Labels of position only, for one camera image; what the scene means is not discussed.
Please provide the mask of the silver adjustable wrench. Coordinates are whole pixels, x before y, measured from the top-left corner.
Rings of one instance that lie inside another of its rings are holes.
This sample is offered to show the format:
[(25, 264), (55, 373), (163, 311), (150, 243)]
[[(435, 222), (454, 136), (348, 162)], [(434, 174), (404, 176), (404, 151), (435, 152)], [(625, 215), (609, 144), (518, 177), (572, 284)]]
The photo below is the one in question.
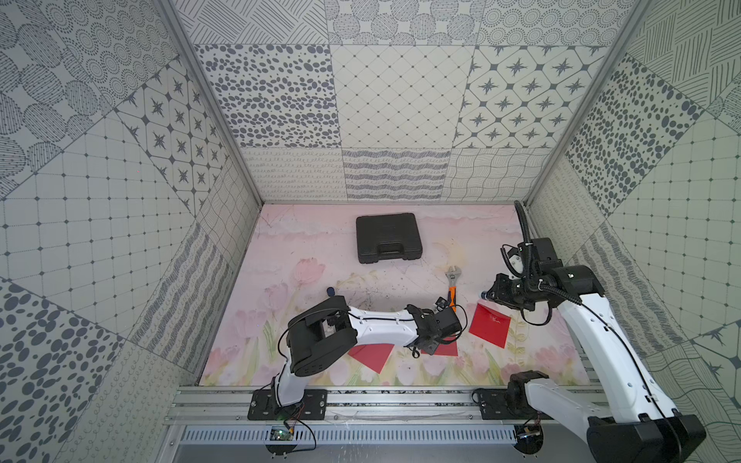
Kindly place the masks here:
[(461, 269), (458, 266), (450, 266), (445, 272), (448, 279), (448, 305), (454, 310), (457, 310), (457, 281), (461, 276)]

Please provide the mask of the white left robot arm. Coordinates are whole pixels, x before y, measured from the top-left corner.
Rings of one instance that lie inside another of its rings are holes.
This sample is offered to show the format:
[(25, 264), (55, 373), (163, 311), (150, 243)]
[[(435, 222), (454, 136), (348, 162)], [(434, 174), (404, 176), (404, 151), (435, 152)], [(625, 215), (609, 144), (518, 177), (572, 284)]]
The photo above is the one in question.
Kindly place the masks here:
[(407, 305), (397, 312), (371, 312), (350, 306), (335, 295), (295, 316), (277, 341), (285, 364), (271, 383), (279, 408), (301, 402), (311, 379), (328, 370), (351, 349), (393, 345), (414, 355), (434, 355), (463, 334), (467, 322), (439, 299), (434, 309)]

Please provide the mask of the black plastic tool case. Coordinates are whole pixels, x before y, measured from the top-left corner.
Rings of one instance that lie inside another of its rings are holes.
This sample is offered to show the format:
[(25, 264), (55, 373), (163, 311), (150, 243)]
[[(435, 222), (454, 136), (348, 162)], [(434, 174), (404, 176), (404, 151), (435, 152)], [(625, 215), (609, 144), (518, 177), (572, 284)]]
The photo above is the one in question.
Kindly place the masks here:
[(361, 216), (355, 225), (361, 264), (422, 258), (424, 248), (414, 213)]

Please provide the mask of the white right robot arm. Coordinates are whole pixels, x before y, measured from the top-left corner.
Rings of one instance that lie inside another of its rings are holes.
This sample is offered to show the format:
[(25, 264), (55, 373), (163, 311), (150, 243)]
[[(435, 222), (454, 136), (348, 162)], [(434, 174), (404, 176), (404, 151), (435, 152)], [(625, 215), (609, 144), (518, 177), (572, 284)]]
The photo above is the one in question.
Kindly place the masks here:
[(508, 273), (497, 275), (486, 300), (532, 312), (546, 303), (551, 321), (560, 313), (592, 362), (609, 409), (557, 385), (543, 372), (528, 370), (509, 379), (509, 410), (546, 415), (581, 438), (597, 462), (684, 462), (706, 431), (695, 415), (680, 412), (655, 382), (619, 326), (596, 274), (565, 266), (548, 238), (504, 245)]

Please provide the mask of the red envelope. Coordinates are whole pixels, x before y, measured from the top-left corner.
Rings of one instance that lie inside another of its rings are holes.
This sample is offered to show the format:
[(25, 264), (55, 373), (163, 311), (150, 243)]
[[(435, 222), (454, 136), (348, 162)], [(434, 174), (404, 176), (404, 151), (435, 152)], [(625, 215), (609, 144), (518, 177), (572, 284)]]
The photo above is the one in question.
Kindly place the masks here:
[(393, 345), (356, 345), (349, 351), (349, 356), (378, 374), (382, 373), (392, 352)]
[(457, 343), (450, 343), (449, 345), (438, 345), (433, 353), (433, 356), (457, 357)]
[(511, 317), (490, 309), (483, 304), (476, 306), (469, 333), (487, 343), (505, 348), (511, 328)]

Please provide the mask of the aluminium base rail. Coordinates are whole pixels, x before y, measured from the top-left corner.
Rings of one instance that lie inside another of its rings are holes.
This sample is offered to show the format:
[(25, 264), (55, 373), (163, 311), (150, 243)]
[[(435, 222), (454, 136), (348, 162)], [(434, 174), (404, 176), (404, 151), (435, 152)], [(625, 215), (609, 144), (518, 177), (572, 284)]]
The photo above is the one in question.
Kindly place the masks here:
[[(258, 424), (276, 416), (253, 387), (182, 387), (166, 424)], [(295, 409), (311, 424), (458, 424), (480, 422), (472, 387), (312, 387)]]

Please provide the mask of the left green circuit board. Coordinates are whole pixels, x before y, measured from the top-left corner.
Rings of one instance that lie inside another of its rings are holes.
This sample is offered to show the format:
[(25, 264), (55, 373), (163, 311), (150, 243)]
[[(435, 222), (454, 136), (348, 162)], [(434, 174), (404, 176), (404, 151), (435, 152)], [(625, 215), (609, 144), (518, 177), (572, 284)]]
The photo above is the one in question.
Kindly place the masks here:
[(292, 453), (297, 448), (295, 443), (293, 431), (287, 428), (272, 428), (268, 440), (266, 442), (266, 449), (273, 456), (286, 456)]

